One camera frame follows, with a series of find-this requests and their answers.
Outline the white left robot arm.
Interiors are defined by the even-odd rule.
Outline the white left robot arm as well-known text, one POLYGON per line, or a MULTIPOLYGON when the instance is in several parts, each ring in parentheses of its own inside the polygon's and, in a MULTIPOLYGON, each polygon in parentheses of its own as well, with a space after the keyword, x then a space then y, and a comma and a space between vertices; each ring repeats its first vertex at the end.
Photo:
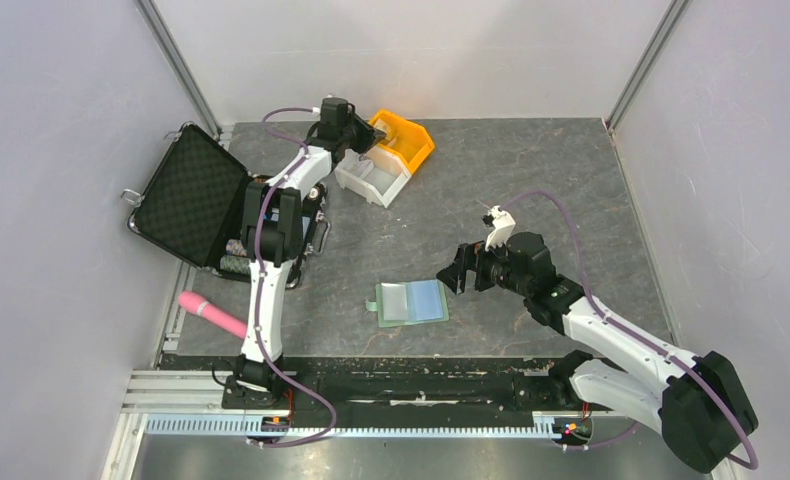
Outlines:
POLYGON ((381 141, 383 133, 363 120, 353 103, 326 97, 308 108, 318 120, 300 140, 268 132, 297 145, 295 157, 264 182, 245 191, 241 239, 249 255, 251 300, 247 332, 233 378, 261 407, 277 405, 285 381, 276 361, 283 352, 281 319, 286 284, 306 251, 303 201, 341 162, 347 151, 362 154, 381 141))

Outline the green card holder wallet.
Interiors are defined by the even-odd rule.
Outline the green card holder wallet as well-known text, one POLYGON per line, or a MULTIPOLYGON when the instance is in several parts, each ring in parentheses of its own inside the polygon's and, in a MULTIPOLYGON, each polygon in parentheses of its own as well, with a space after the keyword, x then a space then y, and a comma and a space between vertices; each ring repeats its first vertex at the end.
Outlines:
POLYGON ((379 283, 375 298, 365 307, 377 317, 380 328, 423 325, 447 321, 449 308, 444 285, 438 280, 379 283))

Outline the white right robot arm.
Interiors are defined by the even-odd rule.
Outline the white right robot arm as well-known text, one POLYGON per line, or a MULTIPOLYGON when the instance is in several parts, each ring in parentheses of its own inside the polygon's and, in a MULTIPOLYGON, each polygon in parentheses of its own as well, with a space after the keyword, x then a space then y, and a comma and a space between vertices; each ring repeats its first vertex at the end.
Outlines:
POLYGON ((437 278, 456 294, 493 287, 521 296, 540 325, 595 351, 576 350, 549 372, 548 392, 562 408, 580 402, 616 411, 658 433, 685 465, 709 473, 738 447, 758 465, 749 436, 758 417, 739 375, 722 354, 704 356, 659 339, 609 310, 585 286, 557 272, 541 235, 516 233, 500 246, 458 246, 437 278))

